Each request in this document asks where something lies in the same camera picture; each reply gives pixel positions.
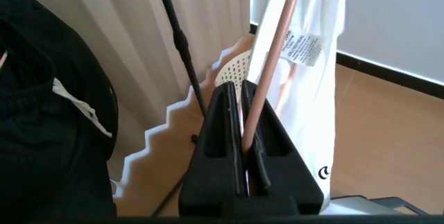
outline perforated basket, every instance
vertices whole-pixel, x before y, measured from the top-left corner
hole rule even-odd
[[[216,86],[232,81],[236,87],[236,97],[238,101],[241,95],[242,81],[246,78],[250,66],[250,53],[251,50],[246,51],[226,63],[214,81]]]

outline wooden floor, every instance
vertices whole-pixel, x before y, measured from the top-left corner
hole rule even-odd
[[[203,88],[208,103],[214,86]],[[120,216],[150,216],[186,171],[194,148],[190,136],[203,122],[190,97],[169,109],[168,124],[148,132],[147,149],[126,158],[114,197]],[[443,100],[336,66],[332,197],[398,196],[442,214],[443,166]],[[161,216],[178,215],[177,199],[176,194]]]

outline gray wall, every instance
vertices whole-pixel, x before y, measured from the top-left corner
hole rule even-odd
[[[259,22],[266,0],[252,0]],[[444,84],[444,0],[346,0],[338,51]]]

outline baseboard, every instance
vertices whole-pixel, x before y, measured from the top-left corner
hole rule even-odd
[[[256,34],[257,26],[250,24],[250,33]],[[415,76],[410,76],[399,71],[387,69],[369,62],[365,62],[349,55],[337,53],[336,63],[360,71],[362,73],[381,78],[383,80],[414,89],[418,92],[444,99],[444,86],[432,83]]]

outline curtain fold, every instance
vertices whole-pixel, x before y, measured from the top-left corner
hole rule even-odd
[[[38,1],[79,33],[112,81],[120,119],[110,172],[119,180],[124,157],[144,148],[144,131],[189,90],[162,0]],[[248,32],[249,1],[173,0],[199,80]]]

